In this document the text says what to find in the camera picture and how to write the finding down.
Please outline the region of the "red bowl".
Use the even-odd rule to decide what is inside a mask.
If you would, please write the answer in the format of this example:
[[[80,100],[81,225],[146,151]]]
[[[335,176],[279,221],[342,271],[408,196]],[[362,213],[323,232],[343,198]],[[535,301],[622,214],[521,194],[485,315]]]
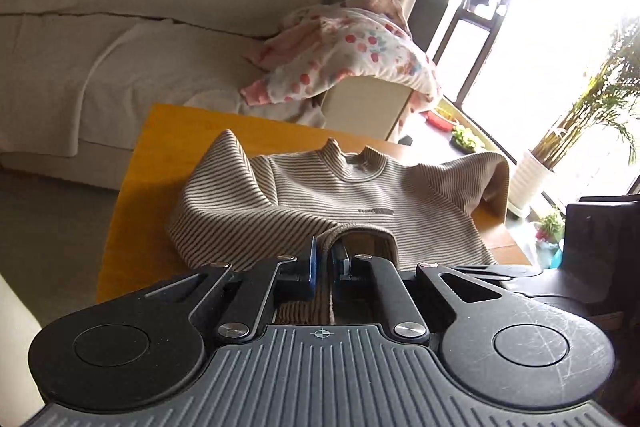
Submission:
[[[426,121],[443,132],[451,132],[459,124],[457,119],[443,109],[432,108],[426,112]]]

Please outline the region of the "beige striped sweater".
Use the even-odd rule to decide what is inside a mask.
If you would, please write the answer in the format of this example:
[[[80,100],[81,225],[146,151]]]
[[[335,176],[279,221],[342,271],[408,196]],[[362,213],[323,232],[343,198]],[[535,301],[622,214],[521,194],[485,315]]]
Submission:
[[[471,215],[487,202],[503,217],[508,188],[509,164],[494,152],[405,166],[370,147],[346,154],[329,140],[319,150],[250,157],[226,130],[186,182],[168,235],[190,268],[224,262],[236,271],[295,256],[316,239],[317,296],[284,306],[279,321],[326,324],[329,251],[339,239],[401,270],[491,265]]]

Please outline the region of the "potted bamboo plant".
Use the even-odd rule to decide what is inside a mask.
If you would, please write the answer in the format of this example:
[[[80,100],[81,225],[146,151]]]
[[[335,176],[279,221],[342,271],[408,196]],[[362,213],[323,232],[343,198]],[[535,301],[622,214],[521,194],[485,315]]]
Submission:
[[[628,20],[612,33],[608,57],[590,78],[586,91],[528,150],[511,174],[508,210],[525,218],[529,203],[542,190],[554,168],[590,128],[615,130],[628,147],[628,161],[637,158],[629,121],[639,104],[639,20]]]

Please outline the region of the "green vegetable plate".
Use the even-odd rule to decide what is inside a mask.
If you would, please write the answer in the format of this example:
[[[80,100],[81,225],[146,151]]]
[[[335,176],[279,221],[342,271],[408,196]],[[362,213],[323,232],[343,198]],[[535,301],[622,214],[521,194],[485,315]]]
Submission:
[[[454,127],[454,130],[451,131],[450,144],[465,154],[485,150],[482,140],[471,129],[463,126]]]

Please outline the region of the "floral pink blanket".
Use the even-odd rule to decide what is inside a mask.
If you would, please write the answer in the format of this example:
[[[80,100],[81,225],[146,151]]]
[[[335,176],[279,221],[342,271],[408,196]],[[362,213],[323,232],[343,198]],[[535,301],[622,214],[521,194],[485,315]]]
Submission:
[[[347,79],[372,78],[407,88],[411,113],[439,102],[436,65],[413,41],[399,0],[346,0],[288,14],[274,37],[245,54],[262,75],[240,89],[247,115],[333,127],[342,116],[373,116],[374,109],[339,102]]]

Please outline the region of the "beige cardboard box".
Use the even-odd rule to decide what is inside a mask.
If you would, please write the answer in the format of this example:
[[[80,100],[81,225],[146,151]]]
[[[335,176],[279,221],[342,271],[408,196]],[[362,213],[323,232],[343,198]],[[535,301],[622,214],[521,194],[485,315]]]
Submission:
[[[326,129],[388,140],[411,89],[373,77],[347,77],[323,97]]]

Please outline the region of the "white sofa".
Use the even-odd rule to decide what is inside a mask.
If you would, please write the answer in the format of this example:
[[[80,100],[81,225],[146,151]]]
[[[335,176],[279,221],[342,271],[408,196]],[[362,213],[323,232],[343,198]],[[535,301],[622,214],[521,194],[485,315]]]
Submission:
[[[152,105],[321,127],[318,102],[246,105],[244,53],[318,0],[1,0],[1,164],[119,188]]]

